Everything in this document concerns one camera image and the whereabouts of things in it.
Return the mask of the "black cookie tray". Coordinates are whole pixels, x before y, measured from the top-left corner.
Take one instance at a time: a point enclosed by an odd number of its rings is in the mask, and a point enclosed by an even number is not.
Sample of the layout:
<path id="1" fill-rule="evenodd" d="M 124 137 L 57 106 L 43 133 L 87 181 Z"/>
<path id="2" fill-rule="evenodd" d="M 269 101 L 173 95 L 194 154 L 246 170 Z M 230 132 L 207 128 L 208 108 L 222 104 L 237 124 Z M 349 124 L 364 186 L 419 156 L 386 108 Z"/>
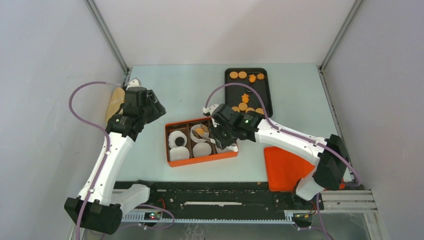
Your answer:
<path id="1" fill-rule="evenodd" d="M 224 102 L 235 110 L 267 112 L 273 116 L 273 105 L 268 73 L 260 67 L 228 68 L 224 72 L 224 82 L 249 86 L 232 85 L 225 88 Z"/>

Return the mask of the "orange cookie box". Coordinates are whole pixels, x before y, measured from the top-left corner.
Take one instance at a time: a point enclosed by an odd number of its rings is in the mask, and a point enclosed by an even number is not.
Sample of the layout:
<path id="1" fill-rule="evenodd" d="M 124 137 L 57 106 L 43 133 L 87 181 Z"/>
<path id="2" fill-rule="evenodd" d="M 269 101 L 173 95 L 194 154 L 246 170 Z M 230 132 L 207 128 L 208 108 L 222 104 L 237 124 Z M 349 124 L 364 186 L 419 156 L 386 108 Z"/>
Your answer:
<path id="1" fill-rule="evenodd" d="M 238 145 L 220 149 L 212 142 L 209 117 L 167 123 L 164 127 L 166 161 L 172 168 L 234 158 Z"/>

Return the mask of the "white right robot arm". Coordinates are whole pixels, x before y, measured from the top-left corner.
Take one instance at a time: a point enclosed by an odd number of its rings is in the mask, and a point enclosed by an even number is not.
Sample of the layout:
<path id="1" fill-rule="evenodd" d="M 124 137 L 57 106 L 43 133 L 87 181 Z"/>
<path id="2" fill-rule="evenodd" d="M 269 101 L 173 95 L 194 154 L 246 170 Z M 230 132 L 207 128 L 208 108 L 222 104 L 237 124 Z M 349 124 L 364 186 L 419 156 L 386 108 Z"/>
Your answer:
<path id="1" fill-rule="evenodd" d="M 343 184 L 349 155 L 341 137 L 334 134 L 328 138 L 311 136 L 277 124 L 264 114 L 237 112 L 224 103 L 205 107 L 202 111 L 211 118 L 209 132 L 215 145 L 222 150 L 238 140 L 248 140 L 278 147 L 314 166 L 312 172 L 298 181 L 290 196 L 295 208 L 304 209 L 318 193 L 337 191 Z"/>

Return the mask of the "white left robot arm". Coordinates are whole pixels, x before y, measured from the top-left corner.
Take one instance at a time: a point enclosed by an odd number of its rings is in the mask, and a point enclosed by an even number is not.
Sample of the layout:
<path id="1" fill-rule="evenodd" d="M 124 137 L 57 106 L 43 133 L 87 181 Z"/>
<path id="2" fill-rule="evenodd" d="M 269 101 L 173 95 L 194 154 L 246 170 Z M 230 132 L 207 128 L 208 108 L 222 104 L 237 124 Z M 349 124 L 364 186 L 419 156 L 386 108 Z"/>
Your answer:
<path id="1" fill-rule="evenodd" d="M 153 90 L 128 87 L 121 107 L 102 130 L 105 138 L 98 160 L 76 198 L 67 198 L 64 209 L 77 228 L 112 235 L 122 217 L 142 204 L 153 208 L 158 194 L 144 184 L 135 183 L 121 193 L 113 193 L 123 161 L 144 126 L 166 114 Z"/>

